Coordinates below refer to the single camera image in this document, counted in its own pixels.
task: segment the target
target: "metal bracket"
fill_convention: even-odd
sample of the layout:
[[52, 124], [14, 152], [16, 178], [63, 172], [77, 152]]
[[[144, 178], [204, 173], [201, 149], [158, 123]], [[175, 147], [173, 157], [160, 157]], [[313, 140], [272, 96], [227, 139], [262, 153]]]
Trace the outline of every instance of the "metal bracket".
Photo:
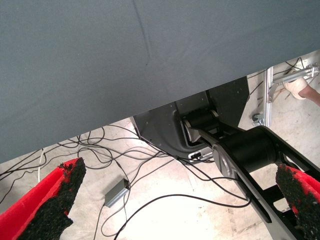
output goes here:
[[308, 77], [306, 79], [308, 80], [319, 74], [320, 66], [317, 62], [310, 64], [301, 70], [297, 70], [275, 78], [273, 76], [273, 66], [269, 67], [266, 72], [264, 72], [263, 113], [255, 113], [252, 116], [252, 124], [254, 126], [264, 125], [266, 127], [270, 127], [272, 102], [274, 101], [274, 94], [278, 86], [284, 83], [292, 82], [298, 78]]

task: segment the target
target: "black metal frame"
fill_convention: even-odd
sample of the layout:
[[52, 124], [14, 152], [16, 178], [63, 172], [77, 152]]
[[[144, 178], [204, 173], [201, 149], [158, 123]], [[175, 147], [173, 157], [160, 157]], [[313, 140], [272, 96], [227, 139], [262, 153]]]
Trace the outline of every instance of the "black metal frame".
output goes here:
[[262, 189], [250, 175], [250, 172], [268, 164], [285, 163], [300, 168], [317, 181], [320, 181], [320, 169], [287, 144], [274, 132], [264, 126], [244, 131], [228, 126], [211, 113], [215, 123], [215, 134], [210, 133], [208, 117], [201, 121], [201, 116], [192, 115], [186, 118], [188, 128], [196, 130], [200, 139], [212, 147], [214, 160], [225, 177], [233, 177], [242, 181], [238, 187], [251, 198], [252, 206], [259, 214], [273, 239], [302, 240], [304, 233], [297, 229], [296, 217], [292, 210], [281, 212], [274, 203], [284, 198], [277, 185]]

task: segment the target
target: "white cable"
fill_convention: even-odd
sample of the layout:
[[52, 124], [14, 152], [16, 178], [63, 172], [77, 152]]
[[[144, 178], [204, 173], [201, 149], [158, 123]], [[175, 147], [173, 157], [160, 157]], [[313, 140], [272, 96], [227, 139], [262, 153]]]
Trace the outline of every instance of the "white cable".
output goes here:
[[[42, 152], [39, 159], [39, 165], [41, 165], [42, 158], [44, 157], [45, 151], [46, 151], [46, 147], [42, 148]], [[38, 167], [38, 183], [40, 183], [40, 166]]]

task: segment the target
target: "concrete floor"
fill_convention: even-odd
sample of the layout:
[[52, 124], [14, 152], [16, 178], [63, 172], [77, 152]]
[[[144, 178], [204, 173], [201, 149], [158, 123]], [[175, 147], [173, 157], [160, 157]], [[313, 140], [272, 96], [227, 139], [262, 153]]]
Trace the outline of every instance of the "concrete floor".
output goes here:
[[[320, 60], [318, 51], [302, 57], [307, 61], [314, 62]], [[274, 72], [287, 69], [285, 63], [274, 67]], [[252, 77], [248, 80], [249, 89], [253, 90], [263, 75]], [[320, 78], [316, 78], [311, 86], [320, 92]], [[263, 86], [259, 87], [248, 101], [243, 112], [239, 127], [250, 129], [253, 127], [251, 116], [257, 113], [257, 106], [262, 97]], [[305, 155], [309, 160], [320, 166], [319, 136], [320, 126], [318, 124], [320, 117], [320, 108], [308, 100], [296, 100], [291, 95], [287, 97], [288, 92], [282, 92], [272, 104], [272, 124], [271, 129], [280, 137], [286, 140], [294, 148]], [[132, 123], [129, 119], [124, 119], [115, 123], [116, 125], [133, 130]], [[134, 137], [131, 133], [116, 127], [105, 127], [106, 138]], [[102, 135], [101, 129], [94, 130], [92, 137]], [[116, 141], [103, 141], [104, 146], [124, 152], [132, 147], [143, 147], [143, 151], [151, 152], [151, 148], [140, 140], [123, 139]], [[59, 147], [47, 154], [47, 158], [59, 155], [51, 163], [41, 170], [41, 178], [51, 172], [61, 162], [75, 158], [77, 149]], [[142, 153], [131, 153], [133, 156], [144, 158]], [[85, 159], [88, 166], [101, 166], [92, 153], [83, 151], [80, 154]], [[0, 172], [12, 166], [23, 156], [11, 161], [0, 164]], [[161, 164], [170, 161], [170, 157], [155, 158], [146, 163], [138, 177], [149, 173]], [[122, 156], [118, 159], [125, 172], [131, 180], [136, 172], [137, 166], [141, 160], [133, 160]], [[221, 176], [214, 163], [197, 164], [203, 171], [212, 177]], [[275, 183], [275, 166], [270, 165], [263, 170], [254, 172], [254, 178], [262, 183], [265, 188]], [[22, 175], [22, 172], [15, 172], [10, 177], [1, 181], [0, 198], [9, 190], [12, 181]], [[88, 169], [83, 183], [78, 191], [75, 203], [70, 211], [69, 217], [74, 223], [68, 227], [62, 234], [62, 240], [86, 240], [93, 239], [95, 226], [101, 206], [104, 203], [104, 195], [110, 190], [121, 178], [124, 173], [113, 163], [106, 169], [90, 170]], [[7, 195], [2, 204], [0, 212], [5, 211], [10, 205], [17, 201], [23, 194], [29, 191], [37, 184], [37, 172], [26, 173], [22, 179], [15, 182], [12, 191]], [[240, 194], [236, 185], [228, 180], [220, 180], [219, 183], [229, 191]], [[207, 198], [216, 202], [228, 203], [231, 205], [241, 205], [244, 201], [234, 198], [224, 193], [220, 188], [210, 182], [198, 180], [188, 172], [179, 162], [172, 161], [163, 168], [139, 181], [131, 190], [130, 199], [126, 206], [128, 217], [135, 210], [146, 202], [167, 194], [189, 194]], [[104, 207], [102, 209], [96, 239], [105, 240], [113, 237], [104, 237], [100, 228], [104, 220], [119, 209], [123, 201], [118, 201], [112, 208]], [[124, 211], [111, 218], [103, 227], [104, 234], [116, 233], [126, 220]], [[272, 239], [265, 225], [255, 213], [251, 206], [246, 208], [227, 208], [212, 205], [195, 199], [182, 197], [171, 197], [158, 200], [139, 212], [126, 226], [124, 231], [119, 235], [119, 240], [268, 240]]]

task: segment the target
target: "red foam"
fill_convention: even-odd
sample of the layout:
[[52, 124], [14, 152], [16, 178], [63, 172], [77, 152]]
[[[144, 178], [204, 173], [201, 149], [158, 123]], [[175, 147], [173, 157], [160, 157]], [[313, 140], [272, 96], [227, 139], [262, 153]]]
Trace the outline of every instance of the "red foam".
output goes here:
[[312, 176], [306, 174], [305, 172], [293, 167], [287, 165], [281, 165], [280, 167], [283, 168], [284, 166], [285, 170], [290, 170], [292, 172], [292, 177], [301, 183], [304, 194], [307, 195], [309, 193], [312, 193], [318, 203], [320, 203], [320, 182], [318, 182]]
[[[64, 165], [69, 166], [72, 164], [72, 171], [78, 159], [66, 161]], [[71, 171], [57, 167], [2, 213], [0, 215], [0, 238], [2, 240], [17, 239], [34, 218], [40, 206], [57, 195], [63, 181], [69, 181]]]

